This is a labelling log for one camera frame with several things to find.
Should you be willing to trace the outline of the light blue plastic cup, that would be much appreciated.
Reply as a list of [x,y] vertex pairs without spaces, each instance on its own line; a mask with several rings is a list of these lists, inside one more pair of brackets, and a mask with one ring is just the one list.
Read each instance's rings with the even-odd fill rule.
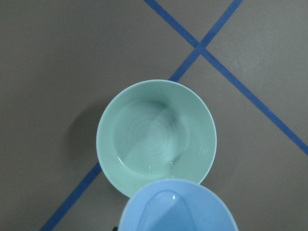
[[120,231],[236,231],[224,202],[187,180],[159,180],[138,190],[126,204]]

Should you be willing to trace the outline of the brown paper table cover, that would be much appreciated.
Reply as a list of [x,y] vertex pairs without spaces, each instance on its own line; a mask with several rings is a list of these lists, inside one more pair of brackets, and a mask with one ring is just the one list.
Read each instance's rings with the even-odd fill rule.
[[127,197],[99,171],[95,133],[107,104],[148,79],[179,77],[209,108],[215,162],[203,185],[241,231],[308,228],[308,154],[226,77],[233,74],[308,141],[308,3],[160,0],[176,32],[143,0],[0,3],[0,228],[38,231],[84,177],[57,231],[110,231]]

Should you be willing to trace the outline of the mint green bowl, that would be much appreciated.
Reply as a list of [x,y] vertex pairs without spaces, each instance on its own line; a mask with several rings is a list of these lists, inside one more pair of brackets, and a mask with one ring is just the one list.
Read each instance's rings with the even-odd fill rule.
[[207,105],[170,80],[142,81],[121,91],[105,108],[96,132],[101,169],[127,197],[157,180],[201,183],[216,150],[216,125]]

